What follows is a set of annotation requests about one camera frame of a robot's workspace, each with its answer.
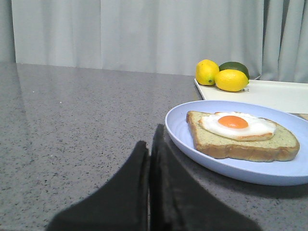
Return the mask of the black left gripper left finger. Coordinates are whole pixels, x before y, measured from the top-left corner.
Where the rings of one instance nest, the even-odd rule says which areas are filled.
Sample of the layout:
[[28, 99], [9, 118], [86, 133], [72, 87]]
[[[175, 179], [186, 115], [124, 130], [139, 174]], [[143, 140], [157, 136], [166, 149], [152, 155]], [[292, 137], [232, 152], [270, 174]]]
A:
[[58, 213], [47, 230], [147, 230], [149, 158], [146, 143], [137, 142], [128, 160], [104, 186]]

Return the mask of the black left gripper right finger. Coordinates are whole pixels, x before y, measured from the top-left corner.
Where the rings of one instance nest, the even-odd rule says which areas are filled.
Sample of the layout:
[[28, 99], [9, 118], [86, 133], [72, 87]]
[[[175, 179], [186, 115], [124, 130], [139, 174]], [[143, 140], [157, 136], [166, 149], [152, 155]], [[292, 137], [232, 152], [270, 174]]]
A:
[[223, 204], [187, 172], [156, 128], [150, 165], [152, 231], [259, 231], [252, 220]]

